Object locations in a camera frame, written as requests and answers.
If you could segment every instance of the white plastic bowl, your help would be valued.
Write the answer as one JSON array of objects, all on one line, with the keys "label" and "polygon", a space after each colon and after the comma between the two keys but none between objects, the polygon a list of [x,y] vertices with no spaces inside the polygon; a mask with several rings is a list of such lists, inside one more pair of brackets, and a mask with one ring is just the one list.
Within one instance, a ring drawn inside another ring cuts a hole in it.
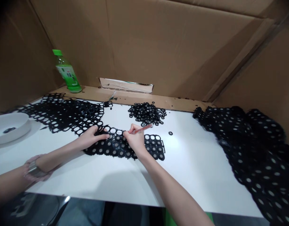
[{"label": "white plastic bowl", "polygon": [[24,113],[11,113],[0,115],[0,144],[20,138],[31,129],[29,117]]}]

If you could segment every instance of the green bottle cap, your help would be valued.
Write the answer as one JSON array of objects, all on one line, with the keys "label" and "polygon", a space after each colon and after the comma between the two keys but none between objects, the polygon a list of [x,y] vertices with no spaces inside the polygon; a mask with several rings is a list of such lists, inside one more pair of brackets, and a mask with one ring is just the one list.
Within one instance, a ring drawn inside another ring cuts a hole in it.
[{"label": "green bottle cap", "polygon": [[62,56],[63,55],[61,50],[52,50],[52,51],[53,51],[54,55],[56,55],[56,56]]}]

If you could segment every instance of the red pen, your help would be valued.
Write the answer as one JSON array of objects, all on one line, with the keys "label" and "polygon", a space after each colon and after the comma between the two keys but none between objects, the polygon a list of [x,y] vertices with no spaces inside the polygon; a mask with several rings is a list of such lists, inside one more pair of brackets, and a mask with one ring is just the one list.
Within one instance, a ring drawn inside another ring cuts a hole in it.
[{"label": "red pen", "polygon": [[141,129],[138,129],[138,130],[134,130],[131,134],[137,134],[137,133],[140,133],[142,131],[145,131],[146,129],[149,129],[149,128],[152,128],[153,127],[153,123],[145,126],[145,127],[142,127]]}]

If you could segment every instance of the green plastic bottle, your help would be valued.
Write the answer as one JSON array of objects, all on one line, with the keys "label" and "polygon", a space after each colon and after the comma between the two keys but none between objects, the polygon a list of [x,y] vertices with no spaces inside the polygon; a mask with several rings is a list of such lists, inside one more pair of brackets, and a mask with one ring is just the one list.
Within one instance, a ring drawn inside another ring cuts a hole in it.
[{"label": "green plastic bottle", "polygon": [[82,91],[81,86],[75,76],[74,70],[70,65],[69,61],[67,61],[60,50],[52,50],[54,55],[57,56],[57,64],[56,67],[66,82],[66,85],[71,93],[79,93]]}]

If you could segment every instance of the black lace fabric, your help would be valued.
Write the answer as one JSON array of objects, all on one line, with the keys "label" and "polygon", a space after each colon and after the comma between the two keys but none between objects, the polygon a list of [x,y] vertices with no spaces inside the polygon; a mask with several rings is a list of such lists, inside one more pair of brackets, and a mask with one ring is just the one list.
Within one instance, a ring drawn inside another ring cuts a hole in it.
[{"label": "black lace fabric", "polygon": [[17,106],[4,112],[22,112],[49,127],[52,133],[71,130],[81,135],[93,125],[101,126],[104,107],[112,107],[111,101],[92,104],[86,100],[64,99],[65,93],[46,94],[36,104]]},{"label": "black lace fabric", "polygon": [[[127,159],[133,158],[137,159],[136,153],[132,150],[127,142],[127,139],[123,135],[124,130],[119,130],[114,127],[99,126],[96,136],[101,134],[109,134],[110,137],[106,140],[100,140],[95,144],[91,145],[89,148],[83,150],[87,155],[111,155],[113,157],[126,157]],[[161,137],[158,135],[148,135],[144,136],[144,144],[147,151],[155,160],[163,161],[165,159],[164,144]]]},{"label": "black lace fabric", "polygon": [[235,178],[246,186],[263,216],[289,225],[289,145],[285,132],[258,109],[196,108],[193,118],[217,137]]}]

